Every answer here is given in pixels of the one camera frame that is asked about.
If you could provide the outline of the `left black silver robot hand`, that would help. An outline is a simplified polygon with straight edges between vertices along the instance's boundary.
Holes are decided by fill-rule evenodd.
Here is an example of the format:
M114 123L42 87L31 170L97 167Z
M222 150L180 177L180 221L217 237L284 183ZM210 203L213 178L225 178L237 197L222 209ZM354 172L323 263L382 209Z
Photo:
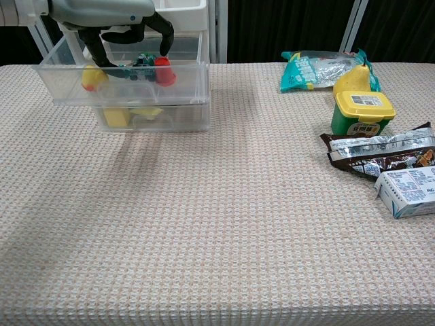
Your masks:
M102 41L132 44L143 41L148 26L162 36L160 55L166 56L173 45L173 25L157 11L153 1L106 0L49 1L49 16L71 31L77 31L98 67L112 64Z

